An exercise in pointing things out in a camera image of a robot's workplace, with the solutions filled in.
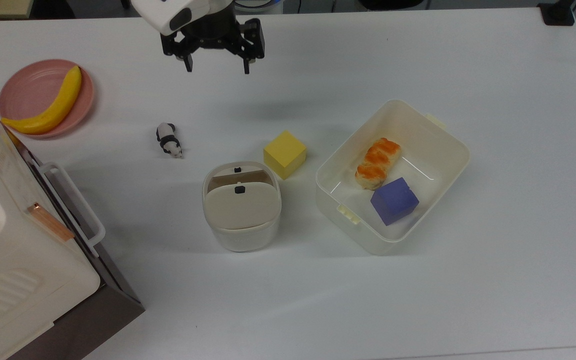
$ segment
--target bread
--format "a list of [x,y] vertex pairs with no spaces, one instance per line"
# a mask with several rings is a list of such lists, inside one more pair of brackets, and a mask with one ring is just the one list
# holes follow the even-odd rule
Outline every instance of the bread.
[[386,137],[375,141],[363,157],[363,161],[357,166],[354,178],[362,188],[374,191],[379,189],[386,178],[388,171],[402,155],[402,147]]

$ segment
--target small white bin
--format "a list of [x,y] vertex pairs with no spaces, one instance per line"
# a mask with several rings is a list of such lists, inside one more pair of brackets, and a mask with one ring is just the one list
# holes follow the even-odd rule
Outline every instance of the small white bin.
[[[385,184],[404,178],[419,200],[412,214],[384,225],[355,171],[368,148],[385,137],[401,146],[401,158]],[[470,160],[461,141],[401,100],[384,104],[317,170],[318,209],[373,255],[400,243],[441,199]]]
[[282,196],[275,174],[255,161],[216,167],[203,181],[203,214],[230,251],[267,246],[277,234]]

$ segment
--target oven door handle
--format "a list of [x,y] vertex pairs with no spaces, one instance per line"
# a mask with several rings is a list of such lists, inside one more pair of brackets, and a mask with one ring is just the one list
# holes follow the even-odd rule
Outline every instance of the oven door handle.
[[105,237],[106,228],[93,212],[92,208],[90,208],[89,203],[86,201],[82,193],[77,189],[71,176],[68,175],[64,168],[55,162],[46,162],[46,164],[43,164],[38,168],[38,171],[47,178],[51,175],[59,182],[65,192],[64,196],[66,196],[69,202],[74,206],[74,209],[70,209],[70,212],[73,213],[73,216],[79,221],[85,221],[89,228],[89,231],[84,230],[85,236],[83,236],[83,238],[90,252],[98,257],[99,255],[93,247]]

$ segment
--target bin lid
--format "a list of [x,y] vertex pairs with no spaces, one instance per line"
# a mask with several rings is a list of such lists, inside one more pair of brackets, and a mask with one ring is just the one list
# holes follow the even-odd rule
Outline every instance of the bin lid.
[[274,220],[281,211],[281,198],[266,182],[238,182],[208,192],[203,211],[213,227],[246,229]]

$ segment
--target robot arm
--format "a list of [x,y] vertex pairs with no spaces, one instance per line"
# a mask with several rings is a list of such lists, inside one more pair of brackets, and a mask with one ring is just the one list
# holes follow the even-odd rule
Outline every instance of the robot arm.
[[[226,49],[241,57],[246,74],[265,55],[259,19],[238,23],[233,0],[132,0],[132,5],[160,32],[164,54],[175,55],[189,72],[192,53],[199,48]],[[181,41],[176,41],[178,32],[184,36]]]

